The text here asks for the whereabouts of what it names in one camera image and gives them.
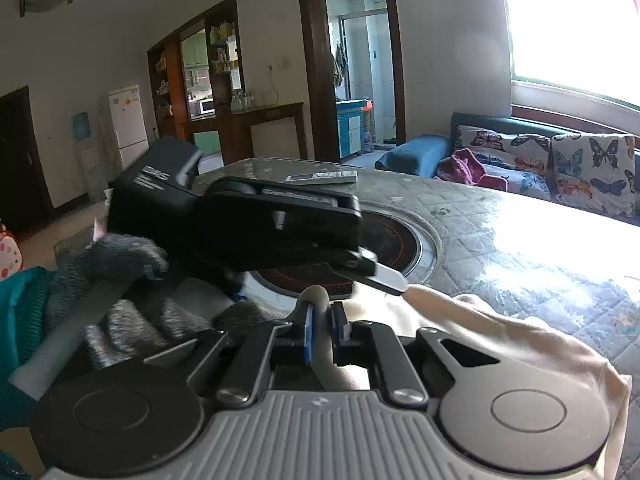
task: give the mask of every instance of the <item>pink cloth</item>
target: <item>pink cloth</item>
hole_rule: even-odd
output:
[[[449,182],[507,191],[507,180],[487,174],[468,148],[456,150],[449,158],[441,160],[436,172],[442,180]]]

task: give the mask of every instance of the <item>blue cabinet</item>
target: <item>blue cabinet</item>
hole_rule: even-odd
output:
[[[338,119],[340,158],[345,158],[362,149],[364,142],[362,109],[366,105],[366,99],[338,101],[335,104]]]

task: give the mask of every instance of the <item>remote control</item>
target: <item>remote control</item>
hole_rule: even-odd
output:
[[[324,173],[306,173],[289,175],[285,184],[306,186],[307,184],[352,184],[358,181],[358,172],[351,171],[327,171]]]

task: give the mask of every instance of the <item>clothes hanging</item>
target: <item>clothes hanging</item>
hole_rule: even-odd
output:
[[[340,82],[336,83],[336,79],[334,78],[334,86],[337,88],[342,84],[342,82],[347,79],[347,70],[349,69],[349,65],[347,63],[347,56],[344,53],[344,49],[341,43],[338,43],[335,47],[335,68],[334,71],[337,70],[339,74]]]

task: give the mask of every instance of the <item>polka dot fabric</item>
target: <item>polka dot fabric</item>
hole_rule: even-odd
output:
[[[0,282],[21,268],[22,254],[14,236],[9,231],[0,231]]]

